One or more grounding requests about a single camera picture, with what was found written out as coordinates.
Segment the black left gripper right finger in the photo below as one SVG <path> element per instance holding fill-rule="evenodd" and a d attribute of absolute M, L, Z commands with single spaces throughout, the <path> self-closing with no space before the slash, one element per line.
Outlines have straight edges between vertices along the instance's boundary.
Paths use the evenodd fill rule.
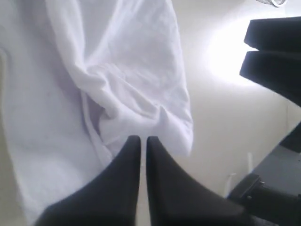
<path fill-rule="evenodd" d="M 202 186 L 148 137 L 146 179 L 153 226 L 252 226 L 247 211 Z"/>

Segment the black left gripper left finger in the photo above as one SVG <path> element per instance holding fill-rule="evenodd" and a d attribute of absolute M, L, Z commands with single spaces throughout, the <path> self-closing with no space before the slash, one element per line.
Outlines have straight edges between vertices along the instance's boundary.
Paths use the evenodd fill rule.
<path fill-rule="evenodd" d="M 49 206 L 37 226 L 134 226 L 140 184 L 141 140 L 129 136 L 94 180 Z"/>

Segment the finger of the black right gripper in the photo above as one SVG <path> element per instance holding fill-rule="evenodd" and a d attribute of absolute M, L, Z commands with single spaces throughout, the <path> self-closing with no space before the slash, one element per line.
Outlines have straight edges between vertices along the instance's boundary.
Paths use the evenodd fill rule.
<path fill-rule="evenodd" d="M 267 18 L 251 20 L 244 43 L 257 50 L 300 51 L 301 18 Z"/>

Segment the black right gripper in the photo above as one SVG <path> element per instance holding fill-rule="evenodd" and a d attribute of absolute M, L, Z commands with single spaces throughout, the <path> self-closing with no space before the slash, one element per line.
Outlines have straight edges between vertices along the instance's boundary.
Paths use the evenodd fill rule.
<path fill-rule="evenodd" d="M 249 51 L 242 63 L 240 76 L 301 105 L 300 53 Z M 280 145 L 291 151 L 301 150 L 301 122 Z"/>

